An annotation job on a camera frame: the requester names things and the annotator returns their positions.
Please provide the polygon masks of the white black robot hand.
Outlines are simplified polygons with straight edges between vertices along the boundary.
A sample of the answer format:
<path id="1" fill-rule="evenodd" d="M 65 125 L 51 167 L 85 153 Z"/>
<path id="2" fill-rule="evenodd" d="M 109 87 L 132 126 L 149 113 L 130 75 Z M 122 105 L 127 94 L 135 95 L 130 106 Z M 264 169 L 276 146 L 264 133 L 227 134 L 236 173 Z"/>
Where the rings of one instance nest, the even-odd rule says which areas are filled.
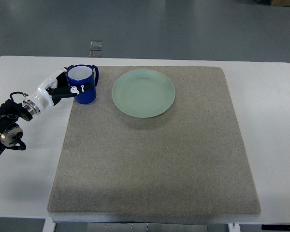
<path id="1" fill-rule="evenodd" d="M 37 87 L 35 93 L 29 95 L 29 99 L 40 109 L 39 113 L 49 106 L 55 106 L 63 98 L 74 98 L 75 95 L 70 92 L 70 84 L 66 76 L 71 66 L 54 72 Z"/>

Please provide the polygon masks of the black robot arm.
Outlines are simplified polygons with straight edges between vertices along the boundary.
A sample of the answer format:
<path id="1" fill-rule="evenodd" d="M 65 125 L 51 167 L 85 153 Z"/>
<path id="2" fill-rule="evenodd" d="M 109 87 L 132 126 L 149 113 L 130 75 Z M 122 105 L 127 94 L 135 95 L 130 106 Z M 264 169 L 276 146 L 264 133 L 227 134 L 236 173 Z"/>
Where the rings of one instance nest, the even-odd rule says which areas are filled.
<path id="1" fill-rule="evenodd" d="M 26 150 L 22 141 L 23 130 L 17 124 L 21 118 L 31 121 L 40 109 L 29 99 L 29 95 L 16 91 L 9 95 L 9 99 L 0 105 L 0 156 L 6 150 Z"/>

